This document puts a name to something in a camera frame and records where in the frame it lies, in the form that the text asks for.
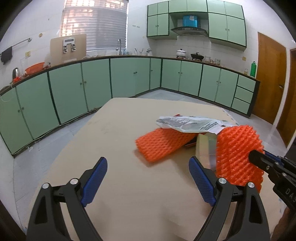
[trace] window blind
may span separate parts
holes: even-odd
[[[128,0],[66,0],[60,36],[86,34],[86,49],[126,47]]]

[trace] beige tabletop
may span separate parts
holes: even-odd
[[[138,152],[135,140],[158,128],[160,116],[206,116],[235,121],[216,106],[140,98],[114,98],[106,103],[75,135],[52,164],[42,183],[64,185],[93,168],[101,156],[108,171],[86,211],[104,241],[193,240],[211,207],[205,203],[188,169],[195,148],[181,148],[151,165]],[[31,212],[40,183],[31,201]],[[282,206],[264,176],[261,198],[270,229],[281,217]],[[227,234],[235,203],[230,207],[219,240]],[[62,211],[73,240],[79,240],[66,204]]]

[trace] faucet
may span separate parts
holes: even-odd
[[[116,50],[118,50],[118,43],[120,44],[119,55],[122,55],[122,52],[121,52],[121,39],[117,40],[117,48],[116,48]]]

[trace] bolt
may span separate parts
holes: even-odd
[[[249,186],[250,188],[253,188],[255,185],[254,185],[254,183],[249,182],[249,183],[248,183],[248,186]]]
[[[42,188],[43,189],[47,189],[49,187],[49,183],[44,183],[43,185],[42,185]]]
[[[72,185],[75,185],[75,184],[78,183],[78,179],[77,179],[77,178],[73,178],[73,179],[70,181],[70,183],[71,183]]]
[[[225,184],[225,183],[227,183],[227,181],[226,181],[225,178],[219,178],[219,182],[220,182],[221,184]]]

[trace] dark cloth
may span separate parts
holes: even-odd
[[[12,58],[12,46],[4,50],[1,54],[1,62],[6,64]]]

